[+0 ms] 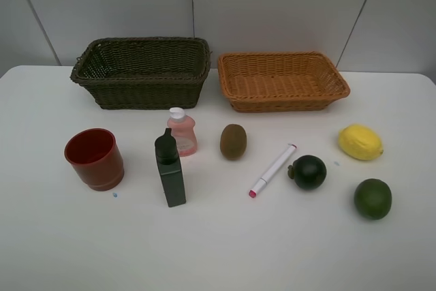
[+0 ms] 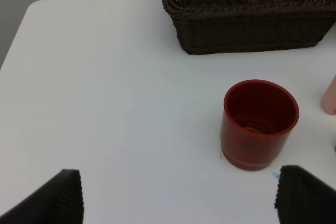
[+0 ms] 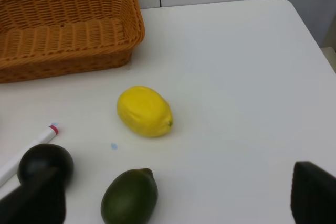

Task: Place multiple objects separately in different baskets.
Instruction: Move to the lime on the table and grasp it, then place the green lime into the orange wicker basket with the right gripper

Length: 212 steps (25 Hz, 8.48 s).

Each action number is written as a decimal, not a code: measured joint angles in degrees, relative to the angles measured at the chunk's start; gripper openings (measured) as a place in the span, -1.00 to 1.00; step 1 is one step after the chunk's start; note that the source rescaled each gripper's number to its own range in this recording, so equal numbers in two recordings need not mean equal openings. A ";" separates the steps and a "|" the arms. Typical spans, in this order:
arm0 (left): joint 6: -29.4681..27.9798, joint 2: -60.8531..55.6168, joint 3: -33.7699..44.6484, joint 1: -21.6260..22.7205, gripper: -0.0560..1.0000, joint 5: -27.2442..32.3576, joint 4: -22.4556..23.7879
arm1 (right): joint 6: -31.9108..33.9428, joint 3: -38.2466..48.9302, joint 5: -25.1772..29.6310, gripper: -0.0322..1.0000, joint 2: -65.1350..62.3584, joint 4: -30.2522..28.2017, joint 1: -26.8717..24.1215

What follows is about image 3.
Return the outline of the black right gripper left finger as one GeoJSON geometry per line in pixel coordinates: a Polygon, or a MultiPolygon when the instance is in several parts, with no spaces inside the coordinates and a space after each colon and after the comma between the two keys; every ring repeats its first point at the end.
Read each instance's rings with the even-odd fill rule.
{"type": "Polygon", "coordinates": [[[52,167],[28,179],[1,199],[1,223],[64,223],[65,188],[52,167]]]}

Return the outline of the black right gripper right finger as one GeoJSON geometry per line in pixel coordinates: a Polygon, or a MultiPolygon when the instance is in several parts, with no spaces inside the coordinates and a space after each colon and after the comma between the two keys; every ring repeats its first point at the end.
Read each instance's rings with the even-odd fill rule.
{"type": "Polygon", "coordinates": [[[296,162],[290,208],[295,223],[335,224],[335,177],[312,162],[296,162]]]}

